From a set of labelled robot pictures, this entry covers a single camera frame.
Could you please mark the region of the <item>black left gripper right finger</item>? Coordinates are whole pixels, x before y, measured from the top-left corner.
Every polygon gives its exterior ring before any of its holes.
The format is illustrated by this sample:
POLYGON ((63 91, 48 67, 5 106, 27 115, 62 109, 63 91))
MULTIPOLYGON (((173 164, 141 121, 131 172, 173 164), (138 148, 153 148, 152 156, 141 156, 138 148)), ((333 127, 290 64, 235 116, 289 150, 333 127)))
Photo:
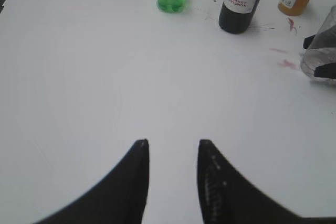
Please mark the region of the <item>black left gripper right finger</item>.
POLYGON ((335 223, 335 217, 301 217, 251 184, 211 140, 200 140, 197 189, 204 223, 335 223))

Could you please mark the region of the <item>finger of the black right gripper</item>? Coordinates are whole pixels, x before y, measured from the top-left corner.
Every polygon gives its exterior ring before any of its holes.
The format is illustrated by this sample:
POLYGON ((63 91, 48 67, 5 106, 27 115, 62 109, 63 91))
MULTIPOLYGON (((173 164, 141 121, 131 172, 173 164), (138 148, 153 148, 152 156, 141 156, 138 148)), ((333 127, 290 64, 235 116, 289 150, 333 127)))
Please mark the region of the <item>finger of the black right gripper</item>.
POLYGON ((329 63, 316 67, 314 77, 336 79, 336 63, 329 63))
POLYGON ((303 49, 308 49, 313 40, 314 40, 314 35, 305 38, 303 41, 303 49))

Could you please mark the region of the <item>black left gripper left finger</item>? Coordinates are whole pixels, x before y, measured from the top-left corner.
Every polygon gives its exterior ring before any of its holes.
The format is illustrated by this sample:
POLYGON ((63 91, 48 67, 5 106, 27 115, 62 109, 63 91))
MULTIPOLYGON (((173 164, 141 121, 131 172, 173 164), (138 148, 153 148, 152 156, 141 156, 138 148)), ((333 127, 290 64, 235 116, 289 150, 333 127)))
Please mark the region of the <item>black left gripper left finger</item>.
POLYGON ((149 142, 137 140, 88 192, 39 223, 141 223, 149 190, 149 142))

